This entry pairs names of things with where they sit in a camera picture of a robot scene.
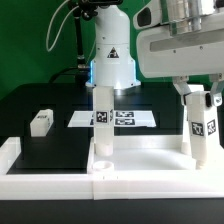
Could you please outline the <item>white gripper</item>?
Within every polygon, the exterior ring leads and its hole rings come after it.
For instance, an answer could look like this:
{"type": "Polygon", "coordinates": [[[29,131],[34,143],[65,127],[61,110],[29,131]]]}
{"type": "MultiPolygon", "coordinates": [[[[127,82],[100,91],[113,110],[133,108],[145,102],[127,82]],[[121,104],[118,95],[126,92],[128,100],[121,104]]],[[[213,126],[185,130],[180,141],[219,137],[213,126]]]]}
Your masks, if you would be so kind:
{"type": "Polygon", "coordinates": [[[222,105],[224,28],[175,37],[167,26],[145,30],[137,37],[137,54],[140,71],[146,78],[173,77],[183,105],[191,93],[188,76],[212,74],[209,76],[212,87],[205,95],[206,106],[222,105]]]}

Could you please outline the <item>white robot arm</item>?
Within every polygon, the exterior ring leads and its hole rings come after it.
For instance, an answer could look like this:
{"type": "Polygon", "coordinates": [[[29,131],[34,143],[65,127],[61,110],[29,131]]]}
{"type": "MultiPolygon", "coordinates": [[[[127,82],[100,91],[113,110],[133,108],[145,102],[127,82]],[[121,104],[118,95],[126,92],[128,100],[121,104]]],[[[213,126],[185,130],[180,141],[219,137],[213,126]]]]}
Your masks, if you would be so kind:
{"type": "Polygon", "coordinates": [[[117,90],[146,78],[210,75],[209,103],[222,104],[224,0],[150,0],[133,18],[123,0],[87,0],[96,14],[91,85],[117,90]]]}

